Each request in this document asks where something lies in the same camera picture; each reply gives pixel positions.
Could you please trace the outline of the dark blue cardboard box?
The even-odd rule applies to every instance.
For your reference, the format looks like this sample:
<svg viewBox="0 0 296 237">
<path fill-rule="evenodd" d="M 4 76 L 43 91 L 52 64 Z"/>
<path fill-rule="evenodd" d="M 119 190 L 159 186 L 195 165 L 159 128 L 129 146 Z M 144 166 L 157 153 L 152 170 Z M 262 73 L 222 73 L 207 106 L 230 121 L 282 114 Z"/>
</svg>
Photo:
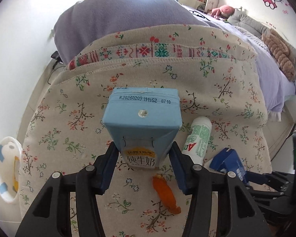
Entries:
<svg viewBox="0 0 296 237">
<path fill-rule="evenodd" d="M 210 163 L 210 169 L 221 173 L 228 173 L 232 171 L 238 178 L 247 184 L 246 170 L 236 152 L 232 148 L 224 148 L 217 155 L 215 155 Z"/>
</svg>

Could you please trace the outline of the orange plastic wrapper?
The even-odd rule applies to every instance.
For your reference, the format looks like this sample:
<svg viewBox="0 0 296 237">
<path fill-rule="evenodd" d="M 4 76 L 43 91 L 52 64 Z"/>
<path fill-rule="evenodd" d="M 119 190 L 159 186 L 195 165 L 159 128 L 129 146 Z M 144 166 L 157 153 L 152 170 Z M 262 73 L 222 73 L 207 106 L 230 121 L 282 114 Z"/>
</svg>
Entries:
<svg viewBox="0 0 296 237">
<path fill-rule="evenodd" d="M 152 185 L 164 207 L 172 214 L 180 214 L 181 208 L 176 204 L 176 198 L 161 174 L 152 177 Z"/>
</svg>

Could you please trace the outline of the white green yogurt bottle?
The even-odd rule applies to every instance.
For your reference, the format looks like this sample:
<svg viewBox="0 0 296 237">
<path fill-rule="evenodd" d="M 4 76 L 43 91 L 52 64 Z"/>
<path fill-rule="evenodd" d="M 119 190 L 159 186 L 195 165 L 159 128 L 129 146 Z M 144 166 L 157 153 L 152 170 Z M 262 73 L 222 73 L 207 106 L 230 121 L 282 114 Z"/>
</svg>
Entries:
<svg viewBox="0 0 296 237">
<path fill-rule="evenodd" d="M 198 117 L 192 122 L 182 153 L 188 155 L 194 164 L 203 165 L 211 131 L 212 123 L 207 117 Z"/>
</svg>

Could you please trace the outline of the light blue milk carton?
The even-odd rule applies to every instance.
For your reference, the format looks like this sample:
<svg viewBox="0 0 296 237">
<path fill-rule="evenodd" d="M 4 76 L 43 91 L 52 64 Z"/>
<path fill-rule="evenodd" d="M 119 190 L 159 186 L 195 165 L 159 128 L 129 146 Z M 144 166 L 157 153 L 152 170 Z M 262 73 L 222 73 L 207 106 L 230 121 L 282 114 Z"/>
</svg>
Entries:
<svg viewBox="0 0 296 237">
<path fill-rule="evenodd" d="M 171 88 L 115 88 L 103 123 L 129 167 L 156 170 L 182 126 L 179 92 Z"/>
</svg>

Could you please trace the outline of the white patterned trash bin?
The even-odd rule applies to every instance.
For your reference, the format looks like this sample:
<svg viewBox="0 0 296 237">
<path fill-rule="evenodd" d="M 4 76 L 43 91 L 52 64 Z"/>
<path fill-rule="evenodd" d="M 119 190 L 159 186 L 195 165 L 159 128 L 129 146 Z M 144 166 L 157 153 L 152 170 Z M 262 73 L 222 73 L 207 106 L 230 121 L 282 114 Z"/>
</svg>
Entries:
<svg viewBox="0 0 296 237">
<path fill-rule="evenodd" d="M 0 196 L 8 204 L 18 200 L 21 153 L 17 139 L 8 136 L 0 142 Z"/>
</svg>

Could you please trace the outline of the floral beige blanket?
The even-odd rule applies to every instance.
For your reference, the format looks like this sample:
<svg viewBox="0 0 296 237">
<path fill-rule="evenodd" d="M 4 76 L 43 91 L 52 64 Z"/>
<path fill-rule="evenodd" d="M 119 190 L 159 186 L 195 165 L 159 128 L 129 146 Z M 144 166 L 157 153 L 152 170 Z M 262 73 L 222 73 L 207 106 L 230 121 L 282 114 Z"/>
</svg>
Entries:
<svg viewBox="0 0 296 237">
<path fill-rule="evenodd" d="M 257 61 L 232 26 L 160 25 L 89 43 L 26 132 L 17 236 L 267 236 L 227 149 L 272 170 Z"/>
</svg>

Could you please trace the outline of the brown knitted pillow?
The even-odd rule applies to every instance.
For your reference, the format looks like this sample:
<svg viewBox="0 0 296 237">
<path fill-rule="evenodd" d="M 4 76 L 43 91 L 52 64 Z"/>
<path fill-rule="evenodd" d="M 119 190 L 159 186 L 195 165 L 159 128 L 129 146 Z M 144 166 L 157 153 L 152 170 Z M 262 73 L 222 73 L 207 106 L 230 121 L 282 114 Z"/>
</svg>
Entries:
<svg viewBox="0 0 296 237">
<path fill-rule="evenodd" d="M 274 29 L 262 34 L 261 38 L 277 62 L 279 69 L 289 81 L 293 81 L 296 76 L 296 60 L 289 44 Z"/>
</svg>

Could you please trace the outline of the grey cushion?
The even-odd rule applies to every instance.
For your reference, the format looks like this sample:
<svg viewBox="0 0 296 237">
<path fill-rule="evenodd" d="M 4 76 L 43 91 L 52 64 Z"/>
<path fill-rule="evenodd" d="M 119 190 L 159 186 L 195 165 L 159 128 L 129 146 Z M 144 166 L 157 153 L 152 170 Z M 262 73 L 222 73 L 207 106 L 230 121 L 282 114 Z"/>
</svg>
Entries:
<svg viewBox="0 0 296 237">
<path fill-rule="evenodd" d="M 268 27 L 254 20 L 242 10 L 235 9 L 234 13 L 227 19 L 227 22 L 247 30 L 259 39 L 261 39 L 263 34 L 270 34 Z"/>
</svg>

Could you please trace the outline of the pink plush toy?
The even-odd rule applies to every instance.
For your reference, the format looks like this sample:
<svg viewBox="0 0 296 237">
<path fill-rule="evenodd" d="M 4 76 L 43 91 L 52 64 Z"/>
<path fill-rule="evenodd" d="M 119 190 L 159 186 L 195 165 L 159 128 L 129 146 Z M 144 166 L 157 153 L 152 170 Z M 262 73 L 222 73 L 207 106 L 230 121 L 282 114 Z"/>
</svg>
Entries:
<svg viewBox="0 0 296 237">
<path fill-rule="evenodd" d="M 218 8 L 212 9 L 211 17 L 213 18 L 220 18 L 221 16 L 230 17 L 235 12 L 235 9 L 229 5 L 222 5 Z"/>
</svg>

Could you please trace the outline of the purple duvet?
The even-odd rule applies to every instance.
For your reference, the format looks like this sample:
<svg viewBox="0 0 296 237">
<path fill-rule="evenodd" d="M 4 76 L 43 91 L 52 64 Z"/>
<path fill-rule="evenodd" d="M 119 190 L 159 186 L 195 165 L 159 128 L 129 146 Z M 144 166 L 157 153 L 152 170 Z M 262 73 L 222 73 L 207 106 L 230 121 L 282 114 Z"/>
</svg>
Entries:
<svg viewBox="0 0 296 237">
<path fill-rule="evenodd" d="M 262 42 L 243 27 L 211 16 L 194 16 L 175 0 L 82 0 L 67 9 L 54 26 L 54 42 L 62 61 L 69 64 L 91 42 L 108 34 L 158 25 L 200 25 L 238 36 L 257 51 L 257 67 L 265 104 L 281 112 L 284 102 L 296 95 L 296 86 L 278 69 Z"/>
</svg>

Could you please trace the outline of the black wall plug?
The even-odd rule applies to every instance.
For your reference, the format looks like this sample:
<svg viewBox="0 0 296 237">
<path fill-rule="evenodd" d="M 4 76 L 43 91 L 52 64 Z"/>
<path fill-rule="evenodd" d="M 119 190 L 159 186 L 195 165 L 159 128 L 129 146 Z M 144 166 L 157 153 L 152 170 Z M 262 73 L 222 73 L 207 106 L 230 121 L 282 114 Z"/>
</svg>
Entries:
<svg viewBox="0 0 296 237">
<path fill-rule="evenodd" d="M 60 58 L 58 51 L 54 51 L 54 53 L 52 53 L 52 55 L 51 55 L 51 58 L 56 60 L 58 63 L 62 62 L 62 59 Z"/>
</svg>

